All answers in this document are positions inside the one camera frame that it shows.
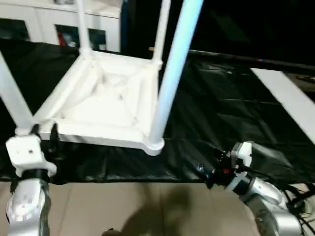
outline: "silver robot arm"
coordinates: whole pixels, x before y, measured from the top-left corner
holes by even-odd
[[[15,136],[6,142],[16,175],[21,178],[6,207],[8,236],[49,235],[48,177],[56,173],[57,167],[46,161],[40,144],[35,134]]]
[[[215,183],[234,191],[254,214],[257,228],[262,236],[300,236],[299,219],[290,213],[283,193],[274,185],[247,171],[252,161],[252,145],[237,143],[233,151],[220,152],[218,162],[211,172],[202,165],[197,171],[205,179],[208,188]]]

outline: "floor tile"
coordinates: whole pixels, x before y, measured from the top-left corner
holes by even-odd
[[[246,206],[218,186],[163,184],[161,202],[166,236],[255,235]]]
[[[48,215],[50,236],[59,236],[72,185],[72,183],[49,185],[49,195],[52,201]]]
[[[211,194],[203,183],[161,183],[163,205],[181,203],[185,207],[211,207]]]
[[[159,184],[74,184],[60,236],[162,235]]]
[[[11,197],[10,184],[0,182],[0,235],[7,235],[8,220],[6,219],[5,209]]]

